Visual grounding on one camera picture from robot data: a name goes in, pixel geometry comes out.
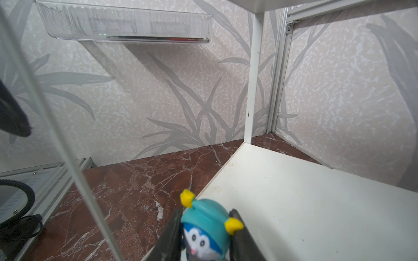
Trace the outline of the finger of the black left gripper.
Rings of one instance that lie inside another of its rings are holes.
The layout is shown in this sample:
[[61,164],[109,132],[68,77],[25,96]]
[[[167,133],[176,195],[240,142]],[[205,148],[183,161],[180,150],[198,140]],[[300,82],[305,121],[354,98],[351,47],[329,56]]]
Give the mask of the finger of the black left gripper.
[[32,128],[27,115],[1,82],[1,130],[19,137],[29,137]]

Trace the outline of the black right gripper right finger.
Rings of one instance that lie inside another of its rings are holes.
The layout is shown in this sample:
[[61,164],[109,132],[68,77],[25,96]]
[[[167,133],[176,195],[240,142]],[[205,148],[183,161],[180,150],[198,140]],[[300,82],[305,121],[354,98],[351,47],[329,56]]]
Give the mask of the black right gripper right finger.
[[266,261],[246,227],[232,236],[229,256],[231,261]]

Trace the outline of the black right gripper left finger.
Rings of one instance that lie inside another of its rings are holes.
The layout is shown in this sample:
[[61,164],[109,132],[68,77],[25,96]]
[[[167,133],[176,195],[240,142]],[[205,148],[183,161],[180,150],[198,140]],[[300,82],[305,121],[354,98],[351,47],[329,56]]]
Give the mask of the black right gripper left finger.
[[180,261],[182,251],[182,209],[171,215],[162,235],[144,261]]

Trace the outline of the blue cat figure teal hat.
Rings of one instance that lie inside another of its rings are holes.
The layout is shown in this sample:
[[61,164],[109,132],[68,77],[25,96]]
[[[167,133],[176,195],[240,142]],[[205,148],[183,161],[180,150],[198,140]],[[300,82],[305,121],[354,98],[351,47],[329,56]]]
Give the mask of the blue cat figure teal hat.
[[231,237],[244,229],[244,224],[230,217],[226,209],[210,199],[197,200],[188,189],[180,194],[184,207],[180,223],[188,261],[223,261]]

